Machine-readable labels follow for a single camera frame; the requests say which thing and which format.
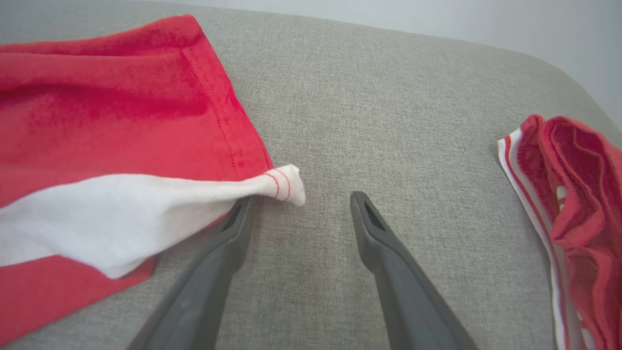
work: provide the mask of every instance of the red stripe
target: red stripe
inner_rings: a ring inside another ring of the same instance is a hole
[[[281,170],[278,170],[278,169],[275,169],[275,170],[281,173],[283,176],[285,176],[285,179],[287,180],[287,197],[285,198],[285,201],[287,202],[287,200],[289,199],[289,196],[292,195],[292,184],[289,182],[289,177],[287,177],[285,173],[283,173]]]
[[[274,183],[276,184],[276,194],[274,195],[274,198],[278,198],[279,197],[279,191],[281,190],[279,187],[279,181],[277,181],[276,177],[266,173],[266,175],[270,176],[272,178],[272,180],[274,180]]]
[[[514,178],[514,180],[516,181],[516,183],[518,184],[518,187],[521,188],[522,193],[525,195],[525,198],[527,198],[527,201],[529,202],[529,205],[531,206],[531,209],[534,211],[534,213],[536,213],[536,217],[538,218],[538,222],[540,223],[540,226],[542,227],[542,230],[544,231],[544,233],[546,234],[547,240],[546,240],[546,244],[549,246],[550,252],[552,254],[552,256],[550,258],[555,259],[555,272],[557,274],[557,281],[561,284],[560,285],[560,303],[561,303],[561,312],[562,312],[562,322],[564,323],[564,342],[565,342],[565,347],[566,349],[570,349],[570,339],[569,339],[569,335],[568,335],[568,324],[566,322],[566,302],[565,302],[565,293],[564,293],[564,282],[562,281],[562,274],[561,271],[559,269],[559,264],[557,263],[557,257],[555,256],[555,252],[553,251],[553,246],[551,245],[551,242],[549,240],[549,233],[546,231],[546,226],[544,225],[544,220],[542,219],[542,216],[540,215],[540,212],[537,210],[537,207],[534,205],[534,201],[531,199],[531,196],[529,195],[529,193],[527,192],[527,190],[525,189],[525,186],[523,186],[521,180],[516,176],[516,173],[514,172],[514,169],[512,168],[512,164],[509,161],[509,150],[510,147],[512,146],[512,138],[507,135],[505,137],[505,142],[506,142],[506,151],[505,151],[505,161],[506,164],[508,165],[508,169],[509,172],[512,174],[512,177]]]

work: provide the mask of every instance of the white wall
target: white wall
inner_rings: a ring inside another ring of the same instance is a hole
[[[543,59],[622,126],[622,0],[163,0],[334,19]]]

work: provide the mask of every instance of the white fabric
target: white fabric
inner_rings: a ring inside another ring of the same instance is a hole
[[[534,225],[538,236],[542,240],[542,244],[549,256],[550,262],[550,287],[551,302],[553,307],[553,320],[555,326],[555,342],[558,350],[580,350],[583,340],[580,334],[580,322],[575,315],[575,309],[569,295],[568,276],[564,263],[564,251],[561,247],[549,240],[548,233],[552,228],[552,222],[544,210],[544,205],[540,202],[536,190],[531,181],[521,171],[518,164],[518,146],[522,140],[522,129],[518,128],[509,135],[509,145],[506,139],[497,141],[498,156],[503,171],[506,173],[510,184],[516,191],[518,198],[527,212],[527,216]],[[538,211],[542,223],[538,220]]]
[[[60,254],[118,278],[253,194],[305,202],[293,165],[240,182],[115,174],[46,188],[0,209],[0,266]]]

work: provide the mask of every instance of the gray cushion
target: gray cushion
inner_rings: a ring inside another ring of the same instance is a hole
[[[496,159],[531,113],[622,135],[570,77],[530,56],[339,22],[149,2],[12,0],[0,42],[109,34],[193,14],[275,164],[308,195],[268,202],[235,276],[218,349],[385,349],[348,196],[366,192],[484,349],[554,347],[547,258]],[[122,349],[206,237],[154,276],[8,345]]]

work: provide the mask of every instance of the white fabric corner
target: white fabric corner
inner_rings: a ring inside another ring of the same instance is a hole
[[[255,194],[305,203],[293,165],[239,182],[114,174],[46,188],[0,209],[0,266],[60,254],[118,278]]]

